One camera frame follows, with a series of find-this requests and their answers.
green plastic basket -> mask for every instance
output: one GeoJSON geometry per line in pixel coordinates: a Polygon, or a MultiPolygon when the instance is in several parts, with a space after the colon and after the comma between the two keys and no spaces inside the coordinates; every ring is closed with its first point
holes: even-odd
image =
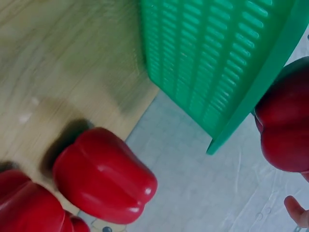
{"type": "Polygon", "coordinates": [[[309,0],[142,0],[150,79],[211,137],[255,107],[309,22],[309,0]]]}

gray floor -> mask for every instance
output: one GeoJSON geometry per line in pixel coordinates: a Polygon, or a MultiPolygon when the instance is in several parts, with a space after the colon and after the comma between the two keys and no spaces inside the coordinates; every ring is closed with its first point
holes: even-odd
{"type": "MultiPolygon", "coordinates": [[[[309,56],[309,28],[289,62],[309,56]]],[[[309,208],[309,184],[272,168],[248,116],[214,155],[211,138],[160,92],[127,140],[159,189],[128,232],[293,232],[283,207],[291,194],[309,208]]]]}

hand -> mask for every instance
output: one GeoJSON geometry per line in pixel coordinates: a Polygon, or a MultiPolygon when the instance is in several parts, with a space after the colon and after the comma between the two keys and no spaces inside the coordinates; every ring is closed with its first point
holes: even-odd
{"type": "MultiPolygon", "coordinates": [[[[302,175],[309,182],[309,173],[302,175]]],[[[284,205],[290,217],[299,227],[309,228],[309,210],[305,210],[301,207],[297,200],[292,196],[288,196],[284,199],[284,205]]]]}

wooden surface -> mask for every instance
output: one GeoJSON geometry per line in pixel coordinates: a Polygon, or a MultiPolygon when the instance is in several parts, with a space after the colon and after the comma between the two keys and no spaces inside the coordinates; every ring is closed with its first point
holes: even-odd
{"type": "Polygon", "coordinates": [[[1,0],[0,59],[0,161],[52,191],[40,167],[68,124],[89,119],[125,139],[157,94],[135,0],[1,0]]]}

red bell pepper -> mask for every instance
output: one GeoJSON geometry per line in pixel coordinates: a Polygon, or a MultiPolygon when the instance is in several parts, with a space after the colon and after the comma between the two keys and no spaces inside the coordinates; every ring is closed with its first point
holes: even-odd
{"type": "Polygon", "coordinates": [[[129,224],[154,196],[157,180],[112,132],[83,132],[56,159],[59,191],[86,213],[115,224],[129,224]]]}
{"type": "Polygon", "coordinates": [[[18,170],[0,173],[1,232],[90,232],[48,190],[18,170]]]}
{"type": "Polygon", "coordinates": [[[284,171],[309,171],[309,57],[284,68],[255,113],[268,162],[284,171]]]}

